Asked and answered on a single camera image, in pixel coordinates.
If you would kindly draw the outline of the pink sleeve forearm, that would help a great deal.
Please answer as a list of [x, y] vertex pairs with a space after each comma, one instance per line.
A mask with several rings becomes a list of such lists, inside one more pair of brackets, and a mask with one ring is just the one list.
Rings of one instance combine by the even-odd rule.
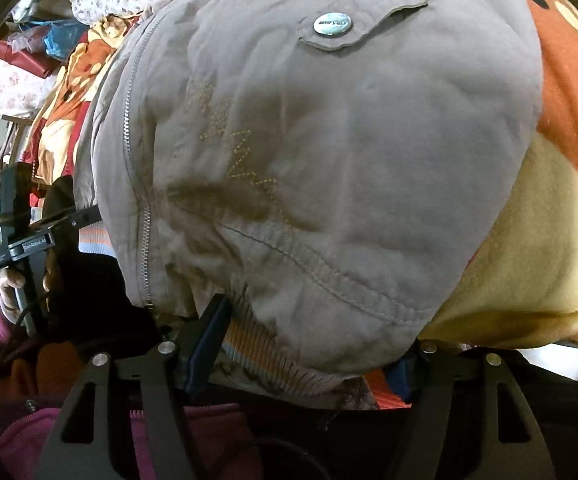
[[[0, 307], [0, 357], [17, 315]], [[50, 430], [84, 363], [73, 344], [48, 344], [14, 359], [0, 379], [0, 479], [32, 479]], [[185, 415], [209, 479], [261, 477], [249, 429], [235, 404], [190, 406]]]

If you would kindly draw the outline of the person left hand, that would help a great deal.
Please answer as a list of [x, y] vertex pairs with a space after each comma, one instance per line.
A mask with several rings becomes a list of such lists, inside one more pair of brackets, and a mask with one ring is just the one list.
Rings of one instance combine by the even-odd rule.
[[16, 291], [24, 288], [24, 277], [16, 270], [3, 269], [0, 271], [0, 307], [10, 324], [16, 324], [20, 317], [20, 307], [16, 298]]

